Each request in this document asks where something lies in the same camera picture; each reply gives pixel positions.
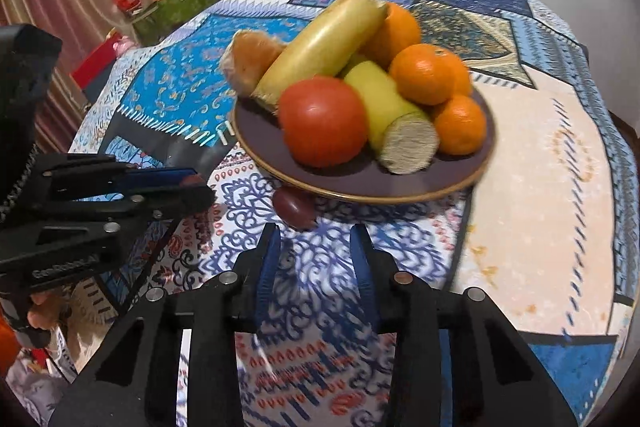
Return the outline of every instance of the red tomato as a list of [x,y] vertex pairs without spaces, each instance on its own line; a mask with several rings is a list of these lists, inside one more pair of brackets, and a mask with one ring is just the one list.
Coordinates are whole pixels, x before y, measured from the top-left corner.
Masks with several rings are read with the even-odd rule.
[[315,76],[287,87],[278,121],[294,160],[310,167],[348,162],[367,142],[364,104],[339,78]]

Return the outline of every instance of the fruit plate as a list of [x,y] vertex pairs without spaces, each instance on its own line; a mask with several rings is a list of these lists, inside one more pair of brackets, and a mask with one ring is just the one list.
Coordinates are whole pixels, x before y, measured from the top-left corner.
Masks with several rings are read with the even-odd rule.
[[474,90],[487,123],[479,151],[468,156],[436,154],[431,164],[414,174],[391,174],[365,149],[348,163],[314,169],[290,155],[275,117],[252,100],[239,98],[233,124],[240,145],[263,169],[287,184],[327,198],[357,203],[397,204],[434,200],[475,183],[491,158],[495,143],[494,117],[482,95]]

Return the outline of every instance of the finger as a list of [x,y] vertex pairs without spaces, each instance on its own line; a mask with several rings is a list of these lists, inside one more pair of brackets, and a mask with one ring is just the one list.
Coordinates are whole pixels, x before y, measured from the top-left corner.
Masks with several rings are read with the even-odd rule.
[[38,292],[38,293],[32,293],[31,294],[31,300],[33,301],[34,304],[43,304],[44,301],[46,301],[50,295],[52,295],[53,290],[47,290],[44,292]]
[[52,290],[45,290],[44,292],[37,292],[31,294],[31,300],[34,304],[43,304],[52,295],[62,295],[62,288],[53,288]]
[[50,295],[43,304],[33,305],[27,313],[29,324],[34,328],[50,330],[60,316],[62,302],[62,296]]

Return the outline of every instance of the metal screw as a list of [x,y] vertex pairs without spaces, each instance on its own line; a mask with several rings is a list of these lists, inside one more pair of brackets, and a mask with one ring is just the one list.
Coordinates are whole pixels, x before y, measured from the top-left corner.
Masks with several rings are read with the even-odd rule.
[[396,272],[394,274],[394,281],[398,284],[411,284],[414,280],[414,276],[409,272]]
[[110,221],[108,223],[105,223],[102,228],[106,233],[114,233],[114,232],[120,231],[120,225],[115,221]]
[[482,302],[486,297],[486,293],[482,291],[480,288],[469,288],[466,292],[466,296],[469,297],[472,301]]
[[145,293],[146,300],[151,302],[159,301],[162,297],[164,297],[164,290],[162,288],[150,288]]
[[218,277],[223,284],[233,284],[238,280],[238,274],[233,271],[222,272]]

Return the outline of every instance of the tablecloth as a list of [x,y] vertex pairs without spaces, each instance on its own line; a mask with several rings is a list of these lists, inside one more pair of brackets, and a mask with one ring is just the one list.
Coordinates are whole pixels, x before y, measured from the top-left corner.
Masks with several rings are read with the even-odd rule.
[[[389,0],[413,7],[424,41],[469,65],[497,123],[494,157],[475,187],[438,201],[318,198],[318,228],[295,232],[271,205],[279,181],[257,168],[226,125],[234,93],[218,61],[236,30],[290,41],[332,1],[221,0],[161,44],[116,63],[73,152],[143,158],[153,156],[145,137],[169,135],[224,147],[209,169],[215,206],[180,223],[140,295],[154,286],[170,293],[199,286],[230,269],[262,226],[276,222],[284,248],[269,316],[258,334],[236,334],[246,423],[373,425],[388,398],[395,338],[374,334],[360,307],[348,231],[366,223],[374,245],[401,269],[436,288],[484,288],[584,423],[637,299],[638,176],[576,37],[537,0]],[[140,247],[147,256],[158,234]],[[186,331],[178,425],[187,422],[188,353]],[[450,425],[447,393],[444,381],[443,425]]]

